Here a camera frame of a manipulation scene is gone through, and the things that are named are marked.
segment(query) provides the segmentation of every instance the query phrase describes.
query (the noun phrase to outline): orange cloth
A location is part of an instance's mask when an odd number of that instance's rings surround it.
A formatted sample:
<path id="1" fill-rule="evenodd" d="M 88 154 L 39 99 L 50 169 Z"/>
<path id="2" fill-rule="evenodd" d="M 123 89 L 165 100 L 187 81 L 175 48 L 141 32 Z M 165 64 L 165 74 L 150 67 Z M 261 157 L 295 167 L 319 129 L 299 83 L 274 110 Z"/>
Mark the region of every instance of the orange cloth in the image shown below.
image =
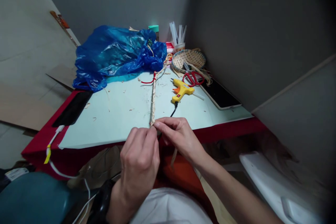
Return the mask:
<path id="1" fill-rule="evenodd" d="M 211 221 L 218 224 L 211 202 L 191 164 L 178 153 L 174 162 L 174 170 L 170 166 L 173 152 L 174 147 L 160 146 L 161 162 L 154 188 L 170 187 L 189 194 L 204 208 Z"/>

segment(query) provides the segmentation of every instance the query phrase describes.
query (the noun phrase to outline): bag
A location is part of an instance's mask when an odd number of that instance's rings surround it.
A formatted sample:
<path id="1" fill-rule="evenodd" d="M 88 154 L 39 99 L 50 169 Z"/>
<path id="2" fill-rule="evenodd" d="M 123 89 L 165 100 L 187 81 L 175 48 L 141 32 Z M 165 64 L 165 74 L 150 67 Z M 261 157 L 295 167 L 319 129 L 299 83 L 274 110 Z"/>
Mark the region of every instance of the bag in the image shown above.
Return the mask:
<path id="1" fill-rule="evenodd" d="M 106 76 L 160 71 L 167 56 L 167 46 L 155 38 L 152 30 L 96 28 L 76 50 L 78 70 L 73 87 L 97 92 L 107 86 Z"/>

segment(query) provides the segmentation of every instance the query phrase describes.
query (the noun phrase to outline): wrist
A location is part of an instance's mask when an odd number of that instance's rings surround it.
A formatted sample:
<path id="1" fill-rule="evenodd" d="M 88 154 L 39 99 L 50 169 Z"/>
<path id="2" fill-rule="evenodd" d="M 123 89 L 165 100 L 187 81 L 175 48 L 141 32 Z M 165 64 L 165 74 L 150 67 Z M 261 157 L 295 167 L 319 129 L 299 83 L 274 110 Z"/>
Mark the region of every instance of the wrist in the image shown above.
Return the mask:
<path id="1" fill-rule="evenodd" d="M 119 179 L 112 188 L 110 207 L 106 214 L 107 222 L 113 224 L 128 223 L 137 210 L 127 201 L 127 197 L 123 195 Z"/>
<path id="2" fill-rule="evenodd" d="M 202 147 L 202 150 L 197 152 L 197 155 L 191 158 L 191 164 L 195 168 L 199 169 L 201 166 L 203 166 L 207 162 L 208 158 L 211 158 L 211 157 Z"/>

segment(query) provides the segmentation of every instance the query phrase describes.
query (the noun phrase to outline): woven basket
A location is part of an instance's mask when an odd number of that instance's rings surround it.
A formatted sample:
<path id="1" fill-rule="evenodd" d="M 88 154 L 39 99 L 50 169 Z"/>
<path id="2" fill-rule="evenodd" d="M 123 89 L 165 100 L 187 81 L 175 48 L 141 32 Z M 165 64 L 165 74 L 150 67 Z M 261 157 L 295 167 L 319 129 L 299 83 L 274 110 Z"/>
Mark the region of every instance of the woven basket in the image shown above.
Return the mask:
<path id="1" fill-rule="evenodd" d="M 183 63 L 191 63 L 198 69 L 201 69 L 205 65 L 205 56 L 203 53 L 200 52 L 200 49 L 186 49 L 179 51 L 173 55 L 173 59 L 171 60 L 171 65 L 173 66 L 173 69 L 180 73 L 186 73 L 183 69 Z"/>

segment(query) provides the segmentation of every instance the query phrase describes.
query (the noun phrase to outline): right hand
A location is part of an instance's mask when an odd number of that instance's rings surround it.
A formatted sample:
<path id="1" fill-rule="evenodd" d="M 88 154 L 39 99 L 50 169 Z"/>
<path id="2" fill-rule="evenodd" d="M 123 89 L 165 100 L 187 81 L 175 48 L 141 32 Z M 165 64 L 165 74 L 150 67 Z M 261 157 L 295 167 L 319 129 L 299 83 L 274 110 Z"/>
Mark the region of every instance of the right hand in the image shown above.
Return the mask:
<path id="1" fill-rule="evenodd" d="M 163 117 L 155 120 L 154 127 L 192 164 L 206 154 L 185 118 Z"/>

